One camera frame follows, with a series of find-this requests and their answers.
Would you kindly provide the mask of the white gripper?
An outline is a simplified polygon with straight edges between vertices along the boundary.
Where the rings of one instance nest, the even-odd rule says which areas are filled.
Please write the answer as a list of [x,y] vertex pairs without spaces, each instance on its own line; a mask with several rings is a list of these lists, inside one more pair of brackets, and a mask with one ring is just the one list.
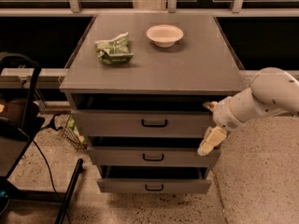
[[246,126],[245,117],[249,111],[246,99],[239,96],[228,96],[220,102],[204,102],[203,107],[213,112],[213,120],[218,125],[208,127],[197,153],[208,155],[232,132]]

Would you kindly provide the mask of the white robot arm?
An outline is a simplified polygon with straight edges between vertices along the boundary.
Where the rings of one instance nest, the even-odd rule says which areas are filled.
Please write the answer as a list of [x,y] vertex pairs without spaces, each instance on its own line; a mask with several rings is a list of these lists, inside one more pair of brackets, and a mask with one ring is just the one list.
[[299,81],[286,71],[267,67],[258,71],[243,91],[203,106],[212,112],[215,126],[207,128],[197,150],[200,156],[208,155],[228,133],[245,127],[252,119],[284,113],[298,116]]

